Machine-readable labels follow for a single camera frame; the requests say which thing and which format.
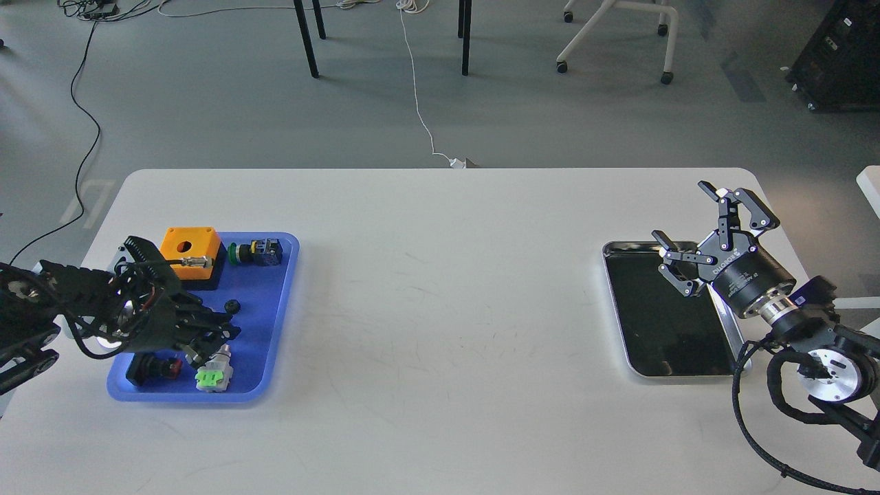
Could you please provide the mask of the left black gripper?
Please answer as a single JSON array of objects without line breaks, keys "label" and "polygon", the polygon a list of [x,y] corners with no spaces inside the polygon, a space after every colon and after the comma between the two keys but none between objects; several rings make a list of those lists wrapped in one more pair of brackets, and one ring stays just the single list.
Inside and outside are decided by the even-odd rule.
[{"label": "left black gripper", "polygon": [[190,294],[159,297],[148,309],[133,313],[124,329],[130,334],[125,352],[183,351],[189,366],[203,366],[241,332],[232,314],[213,312]]}]

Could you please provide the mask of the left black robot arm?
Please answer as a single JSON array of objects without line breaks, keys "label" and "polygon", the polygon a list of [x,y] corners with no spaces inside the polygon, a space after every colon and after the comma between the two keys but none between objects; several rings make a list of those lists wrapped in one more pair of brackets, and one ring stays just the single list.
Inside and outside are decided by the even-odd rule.
[{"label": "left black robot arm", "polygon": [[178,375],[181,360],[158,360],[154,352],[181,351],[198,369],[239,335],[230,314],[205,307],[174,272],[178,265],[210,265],[210,258],[166,258],[151,241],[135,236],[126,238],[122,251],[110,272],[46,260],[37,272],[2,265],[3,393],[57,363],[50,342],[61,332],[58,316],[85,356],[101,357],[86,346],[87,338],[117,342],[104,358],[134,353],[139,380]]}]

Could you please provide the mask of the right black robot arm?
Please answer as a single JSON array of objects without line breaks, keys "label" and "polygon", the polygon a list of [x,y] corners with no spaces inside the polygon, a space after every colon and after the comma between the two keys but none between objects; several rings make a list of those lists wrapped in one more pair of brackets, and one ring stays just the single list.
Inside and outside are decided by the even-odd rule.
[{"label": "right black robot arm", "polygon": [[696,247],[682,250],[665,232],[652,235],[662,251],[660,273],[685,297],[710,287],[736,317],[760,316],[770,330],[742,344],[733,373],[732,406],[752,450],[780,476],[824,491],[864,494],[866,489],[834,485],[790,467],[769,454],[748,431],[740,408],[740,382],[758,351],[771,356],[768,394],[780,413],[804,425],[841,426],[858,439],[862,463],[878,468],[878,419],[853,410],[852,402],[878,400],[876,336],[840,322],[835,285],[823,276],[796,286],[794,276],[760,244],[780,220],[751,189],[720,190],[708,181],[698,187],[718,206],[716,229]]}]

